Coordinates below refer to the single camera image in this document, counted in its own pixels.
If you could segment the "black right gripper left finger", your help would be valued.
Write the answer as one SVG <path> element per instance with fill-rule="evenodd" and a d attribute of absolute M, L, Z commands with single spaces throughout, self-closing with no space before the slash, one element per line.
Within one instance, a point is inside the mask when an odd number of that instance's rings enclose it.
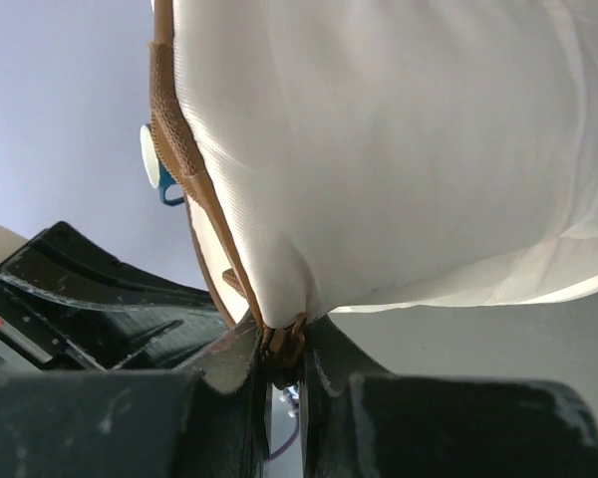
<path fill-rule="evenodd" d="M 173 370 L 0 373 L 0 477 L 259 477 L 269 387 L 250 319 Z"/>

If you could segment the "cream bag with brown zipper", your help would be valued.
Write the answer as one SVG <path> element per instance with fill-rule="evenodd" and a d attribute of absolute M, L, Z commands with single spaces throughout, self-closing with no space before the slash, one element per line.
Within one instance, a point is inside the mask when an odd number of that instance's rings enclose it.
<path fill-rule="evenodd" d="M 155 1 L 151 135 L 273 382 L 335 312 L 598 292 L 598 1 Z"/>

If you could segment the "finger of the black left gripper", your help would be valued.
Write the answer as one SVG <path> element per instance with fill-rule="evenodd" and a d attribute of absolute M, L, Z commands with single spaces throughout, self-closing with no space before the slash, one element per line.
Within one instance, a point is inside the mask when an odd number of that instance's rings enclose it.
<path fill-rule="evenodd" d="M 0 292 L 45 367 L 170 369 L 228 330 L 208 292 L 124 263 L 69 223 L 0 264 Z"/>

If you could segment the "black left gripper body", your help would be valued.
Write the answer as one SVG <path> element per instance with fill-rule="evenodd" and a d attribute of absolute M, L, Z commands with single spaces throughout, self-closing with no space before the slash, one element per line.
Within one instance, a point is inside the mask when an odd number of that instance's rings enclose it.
<path fill-rule="evenodd" d="M 0 372 L 79 369 L 56 328 L 18 304 L 0 303 Z"/>

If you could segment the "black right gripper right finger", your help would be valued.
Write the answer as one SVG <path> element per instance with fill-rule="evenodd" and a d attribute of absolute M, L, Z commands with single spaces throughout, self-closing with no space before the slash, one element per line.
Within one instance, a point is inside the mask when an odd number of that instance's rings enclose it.
<path fill-rule="evenodd" d="M 306 337 L 308 477 L 598 477 L 598 427 L 568 386 L 397 375 L 326 318 Z"/>

